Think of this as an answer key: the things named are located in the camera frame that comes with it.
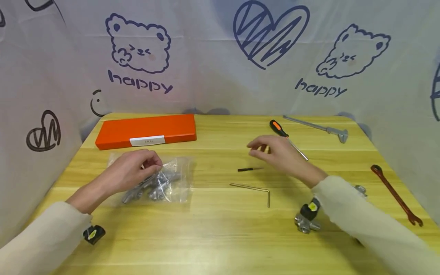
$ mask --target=wrist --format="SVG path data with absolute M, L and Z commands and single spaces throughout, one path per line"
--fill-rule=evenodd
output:
M 108 197 L 105 188 L 99 182 L 92 181 L 80 187 L 66 202 L 81 213 L 91 214 Z
M 308 188 L 312 189 L 321 181 L 325 180 L 328 174 L 322 169 L 310 164 L 307 169 L 304 169 L 298 179 L 304 183 Z

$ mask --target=bear drawing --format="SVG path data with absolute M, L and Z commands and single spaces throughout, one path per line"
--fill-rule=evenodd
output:
M 162 73 L 168 68 L 171 38 L 163 26 L 146 26 L 112 13 L 106 27 L 113 46 L 112 58 L 120 66 L 146 73 Z
M 316 72 L 337 79 L 359 74 L 388 48 L 390 40 L 389 35 L 373 34 L 351 24 L 339 34 L 326 59 L 316 67 Z

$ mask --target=white label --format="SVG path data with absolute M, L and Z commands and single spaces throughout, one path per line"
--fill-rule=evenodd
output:
M 132 146 L 156 145 L 165 143 L 165 136 L 145 136 L 130 139 Z

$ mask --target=plastic bag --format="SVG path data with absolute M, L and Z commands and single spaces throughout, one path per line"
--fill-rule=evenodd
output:
M 111 153 L 110 166 L 122 153 Z M 109 199 L 111 204 L 152 202 L 185 203 L 192 194 L 191 166 L 189 157 L 163 157 L 162 170 L 140 182 L 133 189 L 119 193 Z

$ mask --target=beige sleeve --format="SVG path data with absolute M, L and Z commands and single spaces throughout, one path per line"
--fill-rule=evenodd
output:
M 92 216 L 56 202 L 0 249 L 0 273 L 47 275 L 78 246 Z
M 440 274 L 440 257 L 435 252 L 342 178 L 329 176 L 312 192 L 330 220 L 361 241 L 394 274 Z

